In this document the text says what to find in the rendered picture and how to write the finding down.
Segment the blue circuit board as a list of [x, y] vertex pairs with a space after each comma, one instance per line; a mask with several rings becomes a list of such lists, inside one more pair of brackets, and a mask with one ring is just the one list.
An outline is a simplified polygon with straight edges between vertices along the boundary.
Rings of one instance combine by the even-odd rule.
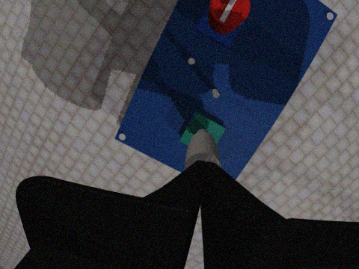
[[236, 180], [338, 16], [320, 0], [179, 0], [115, 140]]

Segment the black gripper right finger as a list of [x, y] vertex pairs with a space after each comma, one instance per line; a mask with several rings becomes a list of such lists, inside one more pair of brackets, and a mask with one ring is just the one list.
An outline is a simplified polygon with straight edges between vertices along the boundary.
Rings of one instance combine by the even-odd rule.
[[203, 269], [359, 265], [359, 222], [283, 218], [215, 162], [206, 166]]

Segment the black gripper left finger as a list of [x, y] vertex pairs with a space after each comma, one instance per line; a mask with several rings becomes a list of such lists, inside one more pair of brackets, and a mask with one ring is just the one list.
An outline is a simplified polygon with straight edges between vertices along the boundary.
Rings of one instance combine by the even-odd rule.
[[32, 176], [15, 197], [30, 248], [123, 269], [185, 269], [206, 176], [206, 162], [196, 161], [145, 197]]

